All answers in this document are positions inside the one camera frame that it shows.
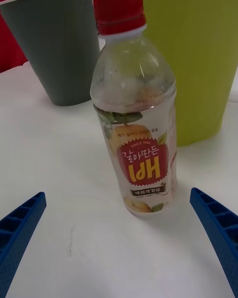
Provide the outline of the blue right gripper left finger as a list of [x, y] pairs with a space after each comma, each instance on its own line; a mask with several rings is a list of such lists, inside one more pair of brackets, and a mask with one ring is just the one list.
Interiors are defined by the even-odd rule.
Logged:
[[44, 192], [0, 221], [0, 297], [6, 297], [20, 261], [47, 206]]

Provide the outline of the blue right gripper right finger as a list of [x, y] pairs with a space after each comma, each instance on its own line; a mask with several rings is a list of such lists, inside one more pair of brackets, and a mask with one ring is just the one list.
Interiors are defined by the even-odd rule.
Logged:
[[207, 233], [234, 296], [238, 297], [238, 216], [198, 188], [192, 188], [190, 204]]

